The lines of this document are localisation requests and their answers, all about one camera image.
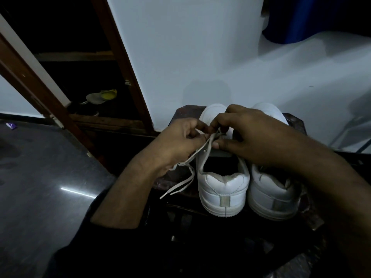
person's left hand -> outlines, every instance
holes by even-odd
[[[140,154],[153,160],[159,170],[158,176],[163,176],[175,164],[186,161],[210,137],[209,134],[200,135],[196,129],[209,132],[209,127],[196,118],[177,119]]]

purple wrapper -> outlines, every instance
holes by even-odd
[[[9,128],[11,128],[12,130],[16,129],[17,128],[17,125],[14,124],[14,123],[5,123],[5,125],[7,125]]]

tiled floor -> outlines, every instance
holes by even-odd
[[[115,178],[58,127],[17,124],[0,121],[0,277],[41,277]]]

metal hinge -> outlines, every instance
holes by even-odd
[[[64,125],[62,124],[61,121],[59,121],[53,114],[50,114],[50,118],[52,118],[54,120],[54,122],[61,128],[61,129],[64,129]]]

white shoelace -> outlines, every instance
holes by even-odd
[[[174,165],[174,167],[172,167],[170,169],[170,170],[175,170],[177,168],[177,166],[187,166],[189,168],[189,171],[191,172],[191,176],[189,178],[187,178],[186,180],[184,180],[182,182],[179,182],[178,184],[174,185],[172,188],[170,188],[168,191],[166,191],[166,193],[163,196],[161,196],[160,199],[162,199],[167,194],[173,195],[175,193],[181,192],[181,191],[185,190],[188,186],[191,185],[191,183],[193,182],[193,179],[194,179],[195,171],[194,171],[194,168],[189,163],[196,157],[197,153],[199,153],[207,144],[210,145],[210,146],[208,146],[208,149],[207,149],[208,151],[210,151],[211,150],[211,144],[220,135],[222,135],[222,133],[220,131],[217,131],[216,133],[212,134],[209,137],[209,139],[205,142],[205,144],[202,145],[202,147],[199,148],[195,153],[193,153],[191,155],[191,157],[189,157],[187,159],[187,161],[182,162],[182,163],[177,163],[177,164]],[[181,189],[179,189],[177,191],[174,191],[175,189],[181,187],[184,184],[185,184],[184,187],[182,187]]]

